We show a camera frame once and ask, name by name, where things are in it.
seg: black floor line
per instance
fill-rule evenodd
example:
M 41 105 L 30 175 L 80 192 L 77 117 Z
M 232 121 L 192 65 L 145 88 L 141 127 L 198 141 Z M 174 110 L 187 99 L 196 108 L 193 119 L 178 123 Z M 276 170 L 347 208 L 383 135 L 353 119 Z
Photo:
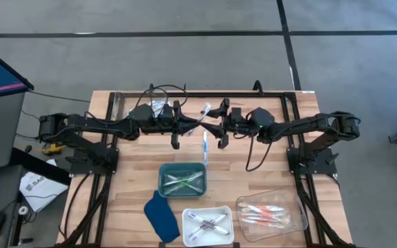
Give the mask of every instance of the black floor line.
M 252 37 L 282 35 L 273 30 L 215 30 L 168 32 L 10 33 L 0 38 L 126 38 L 126 37 Z
M 290 31 L 290 36 L 383 36 L 397 35 L 397 30 L 362 31 Z
M 296 69 L 296 61 L 294 49 L 292 48 L 292 41 L 290 40 L 289 27 L 287 26 L 286 13 L 284 11 L 283 0 L 276 0 L 278 6 L 278 12 L 280 14 L 281 27 L 283 29 L 284 44 L 286 46 L 287 60 L 291 68 L 292 83 L 294 84 L 294 90 L 301 90 L 300 77 L 298 76 L 298 70 Z

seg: blue cloth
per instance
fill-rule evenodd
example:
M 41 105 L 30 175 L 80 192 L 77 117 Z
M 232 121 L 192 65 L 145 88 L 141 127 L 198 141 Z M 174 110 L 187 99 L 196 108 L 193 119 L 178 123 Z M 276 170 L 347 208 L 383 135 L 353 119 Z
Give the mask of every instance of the blue cloth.
M 177 220 L 166 198 L 155 191 L 152 199 L 143 208 L 146 217 L 162 242 L 172 242 L 180 236 Z

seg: white paper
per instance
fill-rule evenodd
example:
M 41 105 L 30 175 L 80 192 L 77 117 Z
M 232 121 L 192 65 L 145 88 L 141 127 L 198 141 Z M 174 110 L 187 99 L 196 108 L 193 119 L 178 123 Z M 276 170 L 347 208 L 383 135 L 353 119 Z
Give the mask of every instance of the white paper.
M 56 166 L 56 161 L 54 161 L 54 159 L 48 160 L 47 163 Z M 68 186 L 66 185 L 54 182 L 53 180 L 49 180 L 32 172 L 27 172 L 25 176 L 23 176 L 23 178 L 21 179 L 21 184 L 19 186 L 19 191 L 24 195 L 24 197 L 45 197 L 54 194 L 59 195 L 67 189 Z M 33 211 L 37 213 L 40 212 L 49 203 L 51 203 L 56 197 L 57 196 L 51 196 L 48 198 L 26 197 L 26 200 L 33 209 Z

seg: white tray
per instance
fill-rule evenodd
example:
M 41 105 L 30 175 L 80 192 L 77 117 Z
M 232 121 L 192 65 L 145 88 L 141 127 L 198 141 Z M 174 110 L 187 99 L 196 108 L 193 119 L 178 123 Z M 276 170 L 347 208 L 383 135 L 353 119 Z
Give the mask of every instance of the white tray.
M 210 229 L 193 241 L 189 241 L 187 235 L 194 231 L 201 224 L 188 217 L 189 212 L 193 212 L 204 220 L 212 220 L 217 218 L 220 214 L 227 213 L 227 216 L 222 219 L 217 225 L 230 232 L 229 235 L 223 236 Z M 234 242 L 234 226 L 232 224 L 232 211 L 228 206 L 211 207 L 204 209 L 185 209 L 182 213 L 183 221 L 183 244 L 187 247 L 200 247 L 208 245 L 228 245 Z

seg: wooden tabletop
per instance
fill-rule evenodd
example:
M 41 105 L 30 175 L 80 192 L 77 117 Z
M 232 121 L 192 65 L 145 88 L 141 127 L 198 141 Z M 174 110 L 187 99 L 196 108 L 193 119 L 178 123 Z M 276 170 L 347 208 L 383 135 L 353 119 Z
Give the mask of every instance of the wooden tabletop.
M 90 104 L 90 112 L 99 118 L 105 117 L 108 105 L 109 91 L 95 91 Z M 313 92 L 296 92 L 301 118 L 319 113 L 316 95 Z M 127 98 L 124 110 L 131 110 L 137 98 Z M 213 108 L 218 107 L 223 99 L 189 98 L 182 107 L 182 112 L 193 118 L 200 116 L 203 104 L 208 102 Z M 274 98 L 232 98 L 232 107 L 241 107 L 242 115 L 256 107 L 263 107 L 275 116 L 276 122 L 283 122 L 283 111 L 279 99 Z M 288 103 L 290 118 L 293 119 L 292 106 Z M 205 122 L 218 124 L 219 119 L 206 117 Z M 312 141 L 319 132 L 305 134 L 306 141 Z M 84 137 L 92 142 L 100 141 L 100 134 L 85 133 Z M 142 135 L 137 141 L 119 140 L 119 164 L 116 174 L 112 177 L 108 209 L 105 218 L 102 247 L 157 247 L 160 238 L 154 232 L 150 222 L 143 213 L 143 207 L 153 195 L 158 185 L 158 172 L 164 163 L 202 162 L 203 161 L 203 128 L 198 127 L 193 136 L 179 137 L 180 149 L 174 150 L 170 145 L 170 135 Z M 305 247 L 302 231 L 268 238 L 257 242 L 248 242 L 241 232 L 236 215 L 235 202 L 240 196 L 249 196 L 282 187 L 294 187 L 294 177 L 289 173 L 286 158 L 287 139 L 272 144 L 269 155 L 263 165 L 254 172 L 246 172 L 245 164 L 249 152 L 250 139 L 236 140 L 230 138 L 230 144 L 225 149 L 217 148 L 218 140 L 208 134 L 209 164 L 207 166 L 207 191 L 200 198 L 175 198 L 168 203 L 176 216 L 180 233 L 182 232 L 181 214 L 185 208 L 220 207 L 227 205 L 232 209 L 234 220 L 235 241 L 241 247 Z M 267 146 L 255 142 L 251 166 L 257 165 Z M 69 188 L 68 203 L 83 176 L 75 176 Z M 90 176 L 81 187 L 71 208 L 68 230 L 71 232 L 85 215 L 88 198 L 92 187 Z M 349 227 L 343 209 L 343 203 L 336 183 L 324 175 L 314 175 L 316 193 L 321 213 L 327 219 L 337 234 L 347 242 L 351 242 Z M 97 214 L 91 227 L 90 242 L 94 242 L 97 226 Z M 313 217 L 309 215 L 309 223 L 314 242 L 317 242 Z M 57 242 L 62 242 L 59 235 Z M 182 235 L 167 247 L 182 247 Z

